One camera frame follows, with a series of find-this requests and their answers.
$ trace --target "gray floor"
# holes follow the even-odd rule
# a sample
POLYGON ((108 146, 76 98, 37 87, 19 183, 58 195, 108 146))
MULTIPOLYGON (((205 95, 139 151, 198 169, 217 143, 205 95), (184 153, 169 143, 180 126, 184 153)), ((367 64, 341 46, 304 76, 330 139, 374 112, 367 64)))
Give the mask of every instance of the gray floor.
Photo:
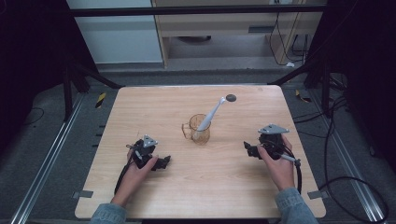
MULTIPOLYGON (((263 36, 212 36, 207 42, 185 42, 174 39, 170 60, 166 68, 145 68, 135 72, 103 73, 105 77, 123 85, 190 85, 190 84, 265 84, 285 76, 293 68, 278 65, 263 36)), ((100 142, 100 133, 106 125, 117 90, 111 90, 91 78, 89 93, 77 94, 82 97, 81 109, 62 150, 49 173, 43 189, 38 195, 29 216, 32 223, 74 223, 84 222, 74 215, 77 200, 72 198, 75 191, 82 190, 100 142), (94 108, 101 92, 106 99, 101 108, 94 108)), ((293 117, 318 112, 315 102, 306 103, 296 97, 295 90, 302 89, 304 76, 299 76, 282 86, 293 117)), ((320 89, 310 90, 309 97, 315 99, 320 89)), ((336 99, 341 92, 332 91, 336 99)), ((8 223, 23 197, 34 181, 41 163, 46 159, 57 132, 63 125, 64 99, 62 85, 37 95, 35 108, 22 127, 20 134, 10 147, 12 154, 1 159, 0 170, 0 220, 8 223)), ((346 163, 345 154, 332 140, 328 147, 329 178, 349 175, 348 167, 354 164, 361 177, 380 191, 389 206, 388 223, 396 223, 396 175, 386 161, 372 157, 369 145, 362 135, 347 107, 339 108, 334 114, 337 133, 342 139, 346 154, 351 161, 346 163)), ((327 126, 326 119, 318 118, 296 124, 309 165, 318 185, 324 180, 324 147, 327 126)), ((361 198, 350 181, 337 182, 332 191, 340 203, 359 217, 367 219, 361 198)), ((332 199, 324 199, 327 215, 320 223, 361 223, 349 216, 332 199)))

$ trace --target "glass cup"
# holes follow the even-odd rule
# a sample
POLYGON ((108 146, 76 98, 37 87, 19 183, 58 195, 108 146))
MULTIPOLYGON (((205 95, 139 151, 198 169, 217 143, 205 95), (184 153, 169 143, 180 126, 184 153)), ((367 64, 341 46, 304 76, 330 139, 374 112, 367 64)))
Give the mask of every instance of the glass cup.
POLYGON ((210 137, 210 123, 202 131, 197 131, 201 122, 205 119, 205 114, 196 114, 190 118, 189 123, 184 123, 181 125, 181 130, 183 131, 184 137, 191 139, 194 143, 198 145, 205 144, 210 137))

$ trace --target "wooden table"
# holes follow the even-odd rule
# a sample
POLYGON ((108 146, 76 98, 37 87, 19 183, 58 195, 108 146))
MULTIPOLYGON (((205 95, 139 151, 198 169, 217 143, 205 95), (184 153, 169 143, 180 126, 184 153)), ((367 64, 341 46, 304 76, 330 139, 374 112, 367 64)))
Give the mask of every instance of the wooden table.
POLYGON ((91 217, 108 203, 123 165, 128 144, 148 134, 159 144, 160 158, 171 155, 164 170, 151 172, 127 206, 132 218, 264 218, 279 217, 277 188, 265 163, 249 157, 244 141, 259 143, 258 130, 274 123, 290 130, 286 136, 301 159, 302 195, 316 217, 325 215, 303 146, 278 86, 176 86, 120 89, 93 160, 76 216, 91 217), (194 114, 208 113, 220 97, 234 94, 236 102, 220 106, 210 126, 210 139, 198 146, 181 130, 194 114))

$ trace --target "black pole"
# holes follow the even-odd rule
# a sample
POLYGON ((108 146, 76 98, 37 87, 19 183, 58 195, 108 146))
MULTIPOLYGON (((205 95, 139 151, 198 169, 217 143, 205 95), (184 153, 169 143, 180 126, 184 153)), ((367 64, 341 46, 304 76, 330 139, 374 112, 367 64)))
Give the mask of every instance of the black pole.
POLYGON ((251 5, 251 6, 200 6, 200 7, 123 7, 70 9, 47 13, 73 17, 107 16, 148 16, 148 15, 187 15, 187 14, 228 14, 228 13, 277 13, 277 12, 320 12, 336 9, 339 6, 314 5, 251 5))
POLYGON ((331 111, 329 110, 329 98, 330 98, 330 62, 327 58, 323 60, 323 77, 322 77, 322 95, 321 95, 321 107, 325 111, 327 118, 331 117, 331 111))
POLYGON ((68 67, 64 68, 64 121, 67 121, 73 111, 72 87, 68 67))

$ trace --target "white brush handle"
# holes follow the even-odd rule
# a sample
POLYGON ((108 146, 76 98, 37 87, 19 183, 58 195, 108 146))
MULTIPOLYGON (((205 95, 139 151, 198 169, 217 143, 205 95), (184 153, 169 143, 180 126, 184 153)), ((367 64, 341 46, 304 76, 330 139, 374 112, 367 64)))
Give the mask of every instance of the white brush handle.
POLYGON ((207 128, 207 126, 210 124, 210 121, 212 121, 216 111, 218 110, 219 106, 222 105, 224 101, 225 101, 224 97, 221 97, 218 104, 215 107, 213 107, 213 109, 206 115, 205 119, 201 122, 201 124, 197 129, 197 132, 201 132, 207 128))

